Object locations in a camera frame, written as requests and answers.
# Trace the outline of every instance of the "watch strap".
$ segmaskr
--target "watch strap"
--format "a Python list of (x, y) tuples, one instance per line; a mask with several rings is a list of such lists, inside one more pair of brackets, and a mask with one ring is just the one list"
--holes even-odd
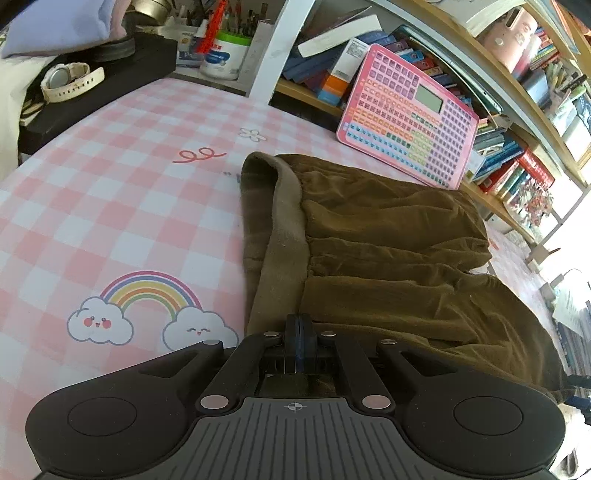
[(43, 98), (48, 103), (64, 102), (88, 90), (91, 90), (105, 79), (103, 67), (90, 72), (90, 67), (86, 63), (70, 63), (66, 65), (70, 73), (70, 78), (74, 79), (68, 85), (59, 88), (48, 88), (45, 82), (41, 82)]

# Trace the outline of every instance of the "box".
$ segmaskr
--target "box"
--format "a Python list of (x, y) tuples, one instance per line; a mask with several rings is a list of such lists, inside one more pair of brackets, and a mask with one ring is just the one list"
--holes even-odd
[(318, 100), (337, 106), (368, 50), (367, 43), (351, 38), (322, 83)]
[(252, 86), (262, 56), (271, 41), (274, 27), (275, 25), (271, 20), (261, 20), (256, 26), (255, 36), (252, 37), (251, 46), (248, 47), (248, 51), (240, 67), (240, 73), (238, 75), (238, 83), (240, 85)]

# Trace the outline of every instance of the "white watch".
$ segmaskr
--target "white watch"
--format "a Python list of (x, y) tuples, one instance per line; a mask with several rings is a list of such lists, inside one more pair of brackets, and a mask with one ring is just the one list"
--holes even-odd
[(104, 79), (103, 67), (91, 72), (87, 63), (60, 63), (47, 71), (41, 91), (48, 103), (58, 103), (88, 92)]

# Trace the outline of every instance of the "watch face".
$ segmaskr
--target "watch face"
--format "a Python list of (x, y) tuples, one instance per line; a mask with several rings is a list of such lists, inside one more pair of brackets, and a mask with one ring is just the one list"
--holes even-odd
[(55, 72), (51, 74), (49, 77), (49, 81), (47, 82), (48, 87), (51, 89), (65, 87), (70, 83), (70, 72), (67, 68), (62, 67), (57, 69)]

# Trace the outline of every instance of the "red ribbon print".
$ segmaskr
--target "red ribbon print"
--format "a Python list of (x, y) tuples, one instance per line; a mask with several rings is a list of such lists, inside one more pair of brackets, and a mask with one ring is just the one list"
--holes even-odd
[(181, 150), (180, 152), (178, 152), (178, 154), (179, 154), (179, 156), (183, 157), (185, 160), (173, 160), (173, 163), (191, 163), (191, 162), (194, 162), (197, 160), (209, 160), (210, 158), (213, 158), (213, 157), (223, 157), (224, 155), (227, 155), (227, 153), (220, 153), (219, 155), (216, 155), (214, 150), (209, 147), (201, 147), (197, 151), (201, 155), (204, 155), (204, 157), (197, 158), (197, 154), (192, 150)]

